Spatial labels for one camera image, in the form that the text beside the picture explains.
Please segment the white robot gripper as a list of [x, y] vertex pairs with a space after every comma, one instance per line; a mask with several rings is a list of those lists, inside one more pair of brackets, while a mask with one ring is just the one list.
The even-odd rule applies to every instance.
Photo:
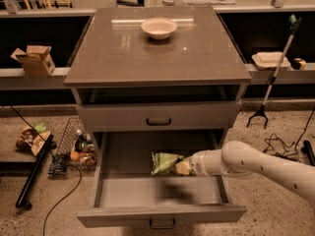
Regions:
[[190, 159], [176, 163], [172, 172], [176, 175], [188, 176], [192, 173], [196, 176], [222, 175], [225, 166], [222, 162], [221, 150], [201, 150], [194, 153]]

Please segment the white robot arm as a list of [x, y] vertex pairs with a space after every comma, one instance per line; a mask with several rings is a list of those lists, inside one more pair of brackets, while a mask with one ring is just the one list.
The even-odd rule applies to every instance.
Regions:
[[265, 154], [239, 141], [220, 149], [200, 150], [174, 166], [181, 175], [245, 177], [263, 175], [300, 197], [315, 202], [315, 167]]

